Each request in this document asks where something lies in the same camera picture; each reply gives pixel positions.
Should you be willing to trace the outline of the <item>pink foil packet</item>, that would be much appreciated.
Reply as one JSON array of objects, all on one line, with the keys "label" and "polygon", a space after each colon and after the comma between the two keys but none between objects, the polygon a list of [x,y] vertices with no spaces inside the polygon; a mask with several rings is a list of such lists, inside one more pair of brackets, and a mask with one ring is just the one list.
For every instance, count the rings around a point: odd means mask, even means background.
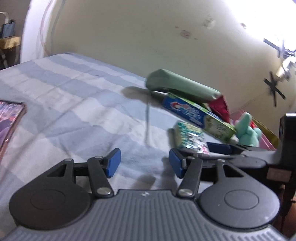
[{"label": "pink foil packet", "polygon": [[228,104],[224,98],[224,96],[220,96],[219,98],[208,103],[211,112],[218,116],[226,123],[230,123],[230,112],[228,108]]}]

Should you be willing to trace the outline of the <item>blue green toothpaste box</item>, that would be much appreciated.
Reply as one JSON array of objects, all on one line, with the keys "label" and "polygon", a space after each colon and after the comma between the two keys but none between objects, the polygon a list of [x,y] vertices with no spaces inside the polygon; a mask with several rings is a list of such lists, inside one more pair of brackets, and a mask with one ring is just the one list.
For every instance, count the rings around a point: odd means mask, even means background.
[{"label": "blue green toothpaste box", "polygon": [[233,125],[221,120],[208,109],[175,94],[169,93],[162,105],[222,142],[229,142],[236,133]]}]

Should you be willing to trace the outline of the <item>white wall power strip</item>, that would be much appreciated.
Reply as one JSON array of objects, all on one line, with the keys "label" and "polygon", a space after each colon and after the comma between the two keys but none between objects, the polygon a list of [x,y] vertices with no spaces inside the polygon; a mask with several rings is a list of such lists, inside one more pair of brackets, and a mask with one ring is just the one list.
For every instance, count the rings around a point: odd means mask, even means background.
[{"label": "white wall power strip", "polygon": [[281,81],[283,79],[290,81],[292,77],[292,68],[295,68],[295,50],[289,50],[285,47],[285,42],[283,41],[281,46],[278,46],[267,39],[263,39],[263,41],[276,49],[278,58],[281,59],[281,66],[278,68],[276,72],[277,78]]}]

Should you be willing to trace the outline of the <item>striped blue bedsheet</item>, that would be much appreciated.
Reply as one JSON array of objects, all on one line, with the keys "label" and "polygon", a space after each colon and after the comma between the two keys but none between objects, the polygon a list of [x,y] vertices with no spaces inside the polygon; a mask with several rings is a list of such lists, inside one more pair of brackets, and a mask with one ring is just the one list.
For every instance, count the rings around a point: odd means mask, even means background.
[{"label": "striped blue bedsheet", "polygon": [[25,62],[1,71],[1,99],[27,112],[1,162],[1,236],[15,228],[11,196],[58,162],[85,162],[121,149],[111,179],[118,189],[176,190],[168,161],[178,117],[145,88],[145,79],[73,53]]}]

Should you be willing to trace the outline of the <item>black tape cross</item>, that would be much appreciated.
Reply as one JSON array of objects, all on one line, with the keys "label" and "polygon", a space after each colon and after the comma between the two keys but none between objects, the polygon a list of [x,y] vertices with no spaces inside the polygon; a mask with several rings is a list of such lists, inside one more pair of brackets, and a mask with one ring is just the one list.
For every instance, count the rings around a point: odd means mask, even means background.
[{"label": "black tape cross", "polygon": [[276,94],[279,94],[283,100],[286,100],[287,97],[278,89],[277,87],[278,80],[274,77],[272,71],[269,72],[269,78],[270,80],[265,78],[264,83],[267,84],[269,87],[270,95],[273,97],[273,105],[276,108],[277,107]]}]

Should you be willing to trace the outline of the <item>teal plush toy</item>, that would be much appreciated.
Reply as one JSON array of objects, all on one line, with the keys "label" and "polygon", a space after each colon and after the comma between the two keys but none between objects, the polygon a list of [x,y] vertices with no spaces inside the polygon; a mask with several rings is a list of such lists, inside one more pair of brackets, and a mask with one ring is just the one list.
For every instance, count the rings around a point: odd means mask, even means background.
[{"label": "teal plush toy", "polygon": [[243,113],[235,122],[236,137],[238,143],[243,146],[259,147],[259,139],[262,131],[258,127],[252,127],[252,116],[249,113]]}]

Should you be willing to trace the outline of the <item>wooden shelf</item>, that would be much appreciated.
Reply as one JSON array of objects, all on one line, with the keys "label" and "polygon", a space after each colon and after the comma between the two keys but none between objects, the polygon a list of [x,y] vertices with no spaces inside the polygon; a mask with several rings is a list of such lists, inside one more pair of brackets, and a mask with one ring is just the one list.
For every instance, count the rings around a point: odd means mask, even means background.
[{"label": "wooden shelf", "polygon": [[[21,37],[15,35],[15,20],[10,19],[5,11],[1,11],[1,15],[4,16],[4,23],[1,25],[1,70],[3,70],[19,63]],[[15,56],[13,62],[10,60],[11,65],[6,57],[9,51],[13,51]]]}]

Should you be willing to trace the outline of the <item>green pencil pouch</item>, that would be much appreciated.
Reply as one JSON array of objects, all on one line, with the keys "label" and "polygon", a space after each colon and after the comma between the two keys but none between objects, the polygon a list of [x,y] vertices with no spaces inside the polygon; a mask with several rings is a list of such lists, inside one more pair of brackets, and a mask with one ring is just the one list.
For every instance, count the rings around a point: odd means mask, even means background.
[{"label": "green pencil pouch", "polygon": [[174,93],[192,102],[207,103],[222,96],[218,90],[166,69],[150,73],[145,85],[150,91]]}]

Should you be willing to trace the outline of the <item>pink macaron tin box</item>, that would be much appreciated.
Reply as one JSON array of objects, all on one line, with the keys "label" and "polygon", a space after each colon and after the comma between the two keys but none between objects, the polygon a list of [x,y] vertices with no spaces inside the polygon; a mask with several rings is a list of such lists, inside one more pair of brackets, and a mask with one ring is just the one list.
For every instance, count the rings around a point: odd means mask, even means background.
[{"label": "pink macaron tin box", "polygon": [[240,109],[230,114],[230,118],[239,144],[272,151],[278,147],[278,137],[251,114]]}]

